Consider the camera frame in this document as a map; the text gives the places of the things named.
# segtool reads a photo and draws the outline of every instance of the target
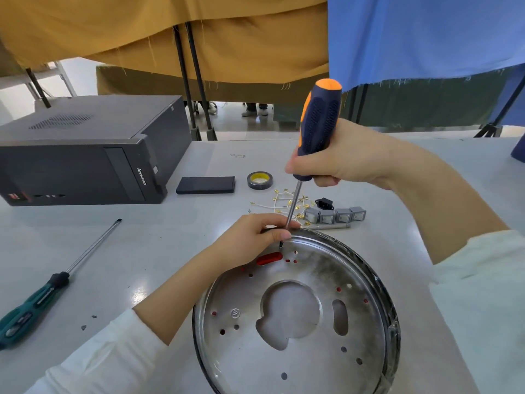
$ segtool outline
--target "white table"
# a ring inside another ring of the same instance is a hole
[[[525,164],[510,158],[516,138],[421,140],[455,167],[512,227],[525,233]],[[74,274],[38,329],[18,347],[0,351],[0,391],[26,390],[44,371],[125,309],[162,284],[211,244],[250,201],[272,204],[273,189],[293,190],[284,173],[295,141],[193,142],[160,205],[9,207],[0,204],[0,314],[19,305],[52,273],[67,268],[117,218],[122,224]],[[246,176],[273,175],[270,190],[255,191]],[[235,193],[176,195],[182,176],[234,175]],[[388,289],[401,323],[401,359],[392,393],[476,393],[454,339],[430,297],[431,263],[416,224],[392,193],[372,185],[341,183],[302,191],[338,206],[359,205],[366,221],[329,234],[357,251]],[[146,392],[212,393],[197,362],[189,318]]]

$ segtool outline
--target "green screwdriver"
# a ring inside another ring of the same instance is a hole
[[[86,259],[96,246],[104,240],[121,221],[121,218],[116,220],[66,271],[53,274],[49,281],[34,292],[21,306],[16,307],[0,319],[0,350],[11,347],[31,332],[31,327],[43,316],[43,313],[49,306],[53,304],[53,299],[56,295],[69,284],[69,273]]]

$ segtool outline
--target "white long-sleeve shirt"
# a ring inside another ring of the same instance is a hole
[[[430,292],[482,394],[525,388],[525,237],[472,238],[434,266]],[[138,394],[167,346],[131,309],[26,394]]]

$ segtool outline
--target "round metal plate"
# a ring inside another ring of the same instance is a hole
[[[401,336],[375,272],[319,232],[293,231],[261,256],[275,252],[282,259],[222,274],[195,305],[195,349],[214,391],[386,393]]]

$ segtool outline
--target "green screwdriver handle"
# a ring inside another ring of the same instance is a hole
[[[53,274],[49,281],[34,292],[21,306],[0,319],[0,350],[23,339],[43,316],[53,299],[69,284],[69,273]]]

